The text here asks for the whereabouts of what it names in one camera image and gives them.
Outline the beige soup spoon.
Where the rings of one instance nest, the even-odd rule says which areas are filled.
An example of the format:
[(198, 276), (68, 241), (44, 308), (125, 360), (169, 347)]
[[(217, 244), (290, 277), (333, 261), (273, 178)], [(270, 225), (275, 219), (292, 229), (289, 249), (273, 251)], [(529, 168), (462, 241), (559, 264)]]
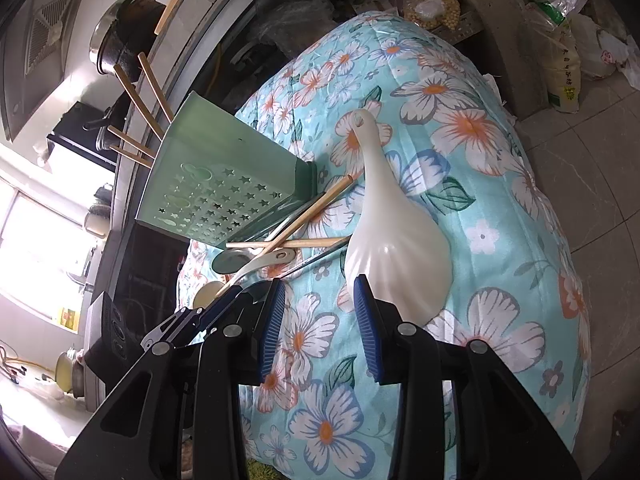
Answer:
[(242, 280), (251, 274), (267, 266), (283, 266), (291, 263), (296, 257), (296, 251), (292, 248), (279, 248), (274, 252), (255, 257), (247, 249), (226, 249), (216, 256), (212, 263), (212, 269), (222, 276), (230, 275), (228, 281), (210, 281), (201, 286), (195, 293), (191, 308), (193, 310), (207, 308), (217, 297), (218, 292), (228, 284)]

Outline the metal spoon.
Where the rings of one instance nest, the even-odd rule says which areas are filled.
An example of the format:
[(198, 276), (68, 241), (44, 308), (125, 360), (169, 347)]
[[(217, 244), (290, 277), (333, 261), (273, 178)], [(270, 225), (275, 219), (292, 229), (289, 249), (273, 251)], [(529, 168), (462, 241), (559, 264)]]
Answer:
[(321, 252), (318, 252), (318, 254), (315, 254), (300, 263), (297, 263), (296, 266), (293, 266), (291, 269), (288, 269), (285, 272), (279, 274), (278, 278), (288, 278), (290, 275), (305, 269), (306, 266), (311, 266), (313, 263), (316, 263), (326, 257), (329, 257), (329, 255), (334, 254), (334, 252), (338, 252), (339, 250), (346, 247), (349, 241), (350, 241), (350, 236), (345, 236), (341, 238), (331, 246), (324, 248)]

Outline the white shell rice paddle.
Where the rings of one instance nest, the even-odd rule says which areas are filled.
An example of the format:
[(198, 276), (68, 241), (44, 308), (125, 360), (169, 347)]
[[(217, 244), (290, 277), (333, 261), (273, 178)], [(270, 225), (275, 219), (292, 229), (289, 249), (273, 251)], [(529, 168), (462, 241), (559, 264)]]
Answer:
[(373, 115), (356, 110), (350, 125), (363, 158), (364, 196), (345, 258), (348, 293), (354, 296), (355, 278), (364, 275), (375, 298), (394, 304), (404, 321), (424, 326), (446, 304), (450, 244), (431, 215), (400, 187)]

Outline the wooden chopstick six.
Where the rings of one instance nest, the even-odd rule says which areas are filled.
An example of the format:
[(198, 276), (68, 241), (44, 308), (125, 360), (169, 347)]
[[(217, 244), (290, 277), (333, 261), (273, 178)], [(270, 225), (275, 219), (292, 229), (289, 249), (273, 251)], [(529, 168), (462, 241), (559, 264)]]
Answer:
[[(330, 247), (338, 242), (344, 242), (348, 240), (348, 236), (345, 237), (322, 237), (322, 238), (298, 238), (297, 240), (286, 240), (281, 242), (277, 247), (283, 248), (323, 248)], [(235, 242), (228, 243), (227, 249), (264, 249), (269, 245), (269, 242)]]

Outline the wooden chopstick five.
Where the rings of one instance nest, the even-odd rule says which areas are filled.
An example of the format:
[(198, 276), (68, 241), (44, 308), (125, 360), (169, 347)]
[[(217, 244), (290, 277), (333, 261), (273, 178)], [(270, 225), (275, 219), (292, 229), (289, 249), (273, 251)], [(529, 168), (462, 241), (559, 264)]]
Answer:
[(338, 179), (334, 185), (332, 185), (325, 193), (323, 193), (318, 200), (316, 200), (308, 209), (306, 209), (297, 219), (295, 219), (289, 226), (287, 226), (280, 234), (278, 234), (273, 240), (270, 240), (269, 245), (262, 249), (262, 251), (255, 256), (249, 263), (236, 272), (233, 278), (228, 281), (227, 284), (221, 287), (216, 293), (215, 298), (222, 295), (228, 288), (238, 282), (245, 274), (250, 273), (252, 270), (250, 266), (263, 255), (267, 255), (268, 252), (272, 252), (277, 248), (281, 242), (285, 242), (293, 233), (295, 233), (301, 226), (303, 226), (310, 219), (314, 218), (317, 214), (332, 203), (337, 196), (343, 193), (346, 188), (349, 188), (354, 183), (354, 178), (349, 174)]

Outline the wooden chopstick four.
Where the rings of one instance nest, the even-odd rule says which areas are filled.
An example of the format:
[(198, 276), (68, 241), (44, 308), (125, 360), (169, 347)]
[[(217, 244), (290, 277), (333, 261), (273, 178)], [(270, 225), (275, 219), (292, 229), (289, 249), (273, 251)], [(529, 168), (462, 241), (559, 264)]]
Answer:
[(129, 159), (132, 162), (135, 162), (140, 166), (143, 166), (149, 169), (152, 168), (152, 162), (149, 162), (148, 160), (144, 159), (142, 156), (131, 153), (130, 151), (123, 150), (122, 148), (119, 148), (118, 146), (115, 146), (115, 145), (111, 146), (111, 150), (119, 154), (120, 156), (125, 157), (126, 159)]

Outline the wooden chopstick three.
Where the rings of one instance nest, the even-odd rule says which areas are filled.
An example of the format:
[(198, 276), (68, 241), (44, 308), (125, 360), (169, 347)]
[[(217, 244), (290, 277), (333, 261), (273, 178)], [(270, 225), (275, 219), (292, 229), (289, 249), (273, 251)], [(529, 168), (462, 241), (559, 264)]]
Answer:
[(110, 133), (113, 133), (114, 136), (117, 136), (120, 140), (123, 140), (124, 142), (126, 142), (127, 144), (133, 146), (134, 148), (136, 148), (139, 152), (145, 154), (146, 156), (151, 157), (152, 159), (155, 159), (155, 154), (154, 152), (152, 152), (147, 146), (143, 145), (141, 142), (134, 140), (134, 138), (132, 138), (131, 136), (128, 136), (128, 134), (122, 132), (122, 130), (119, 130), (119, 128), (116, 128), (112, 125), (108, 125), (107, 126), (107, 130)]

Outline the wooden chopstick two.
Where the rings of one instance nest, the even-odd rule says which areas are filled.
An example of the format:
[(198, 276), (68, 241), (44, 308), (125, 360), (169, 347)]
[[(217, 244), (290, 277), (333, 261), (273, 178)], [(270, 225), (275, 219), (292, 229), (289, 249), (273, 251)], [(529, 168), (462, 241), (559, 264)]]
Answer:
[(152, 71), (151, 64), (144, 52), (140, 52), (138, 54), (138, 60), (141, 65), (141, 69), (142, 69), (142, 72), (144, 73), (145, 78), (149, 81), (149, 85), (151, 86), (151, 89), (154, 93), (154, 96), (156, 97), (156, 100), (158, 104), (160, 104), (160, 109), (163, 111), (164, 116), (166, 117), (168, 122), (173, 122), (175, 119), (175, 114), (171, 110), (170, 105), (166, 99), (166, 96), (164, 95), (164, 92), (162, 90), (162, 87), (160, 86), (160, 83), (157, 81), (157, 78)]

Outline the wooden chopstick one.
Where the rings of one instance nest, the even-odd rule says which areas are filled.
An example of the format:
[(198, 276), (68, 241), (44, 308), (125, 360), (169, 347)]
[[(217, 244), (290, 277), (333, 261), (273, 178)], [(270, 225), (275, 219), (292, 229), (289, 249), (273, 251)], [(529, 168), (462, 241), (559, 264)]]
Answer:
[(134, 103), (134, 106), (136, 107), (139, 114), (143, 117), (145, 122), (148, 124), (149, 128), (153, 131), (158, 140), (163, 140), (165, 136), (164, 130), (160, 128), (160, 124), (150, 112), (149, 107), (147, 107), (145, 105), (145, 102), (143, 102), (142, 97), (137, 92), (137, 88), (130, 81), (125, 71), (122, 69), (122, 66), (116, 64), (114, 66), (114, 72), (120, 84), (122, 85), (122, 88), (124, 88), (128, 96), (130, 97), (130, 100)]

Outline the green plastic utensil holder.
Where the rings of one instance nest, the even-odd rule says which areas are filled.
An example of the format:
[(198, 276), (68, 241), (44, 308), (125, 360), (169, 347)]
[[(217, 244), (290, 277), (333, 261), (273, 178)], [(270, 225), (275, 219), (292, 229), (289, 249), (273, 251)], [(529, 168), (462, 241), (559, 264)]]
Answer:
[(192, 92), (152, 162), (137, 222), (209, 246), (276, 226), (317, 195), (317, 170)]

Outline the floral blue quilt cloth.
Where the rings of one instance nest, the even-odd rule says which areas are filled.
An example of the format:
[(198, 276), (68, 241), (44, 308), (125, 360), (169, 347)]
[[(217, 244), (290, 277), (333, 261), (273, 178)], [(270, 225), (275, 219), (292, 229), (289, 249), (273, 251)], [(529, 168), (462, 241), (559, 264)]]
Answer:
[(371, 11), (335, 27), (239, 109), (241, 122), (355, 184), (300, 229), (349, 239), (277, 268), (285, 281), (273, 368), (240, 391), (253, 477), (383, 479), (397, 386), (378, 385), (352, 289), (435, 339), (479, 340), (506, 363), (563, 443), (587, 396), (589, 323), (556, 213), (490, 83), (446, 41)]

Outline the black wok pan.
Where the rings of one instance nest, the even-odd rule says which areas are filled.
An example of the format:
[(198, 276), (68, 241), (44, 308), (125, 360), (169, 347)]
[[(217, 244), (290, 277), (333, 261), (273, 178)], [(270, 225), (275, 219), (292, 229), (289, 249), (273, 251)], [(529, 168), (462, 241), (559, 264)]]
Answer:
[(110, 107), (104, 110), (103, 117), (100, 119), (85, 122), (82, 128), (88, 132), (96, 134), (96, 149), (98, 151), (109, 151), (112, 145), (118, 145), (120, 139), (108, 127), (114, 127), (122, 130), (125, 125), (126, 118), (131, 104), (130, 97), (126, 92), (122, 92), (119, 98)]

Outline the black stock pot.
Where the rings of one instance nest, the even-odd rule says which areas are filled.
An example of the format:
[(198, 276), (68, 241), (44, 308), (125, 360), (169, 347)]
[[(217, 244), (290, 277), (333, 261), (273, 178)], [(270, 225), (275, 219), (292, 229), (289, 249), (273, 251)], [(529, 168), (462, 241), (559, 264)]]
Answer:
[(142, 72), (138, 54), (148, 55), (155, 42), (156, 25), (166, 6), (157, 0), (117, 0), (96, 24), (89, 58), (100, 75), (116, 75), (118, 65), (136, 82)]

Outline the rice sack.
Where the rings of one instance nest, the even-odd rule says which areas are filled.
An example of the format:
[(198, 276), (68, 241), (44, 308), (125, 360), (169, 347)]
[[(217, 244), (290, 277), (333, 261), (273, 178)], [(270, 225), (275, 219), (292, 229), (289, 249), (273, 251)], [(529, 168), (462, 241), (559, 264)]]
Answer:
[(582, 74), (570, 23), (555, 24), (536, 3), (527, 3), (524, 14), (549, 104), (561, 113), (577, 113)]

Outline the range hood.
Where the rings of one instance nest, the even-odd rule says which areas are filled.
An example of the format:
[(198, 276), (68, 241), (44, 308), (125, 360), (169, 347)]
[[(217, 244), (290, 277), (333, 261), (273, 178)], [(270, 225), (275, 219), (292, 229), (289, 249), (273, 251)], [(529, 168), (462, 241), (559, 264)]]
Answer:
[(14, 141), (65, 78), (81, 0), (1, 0), (1, 125)]

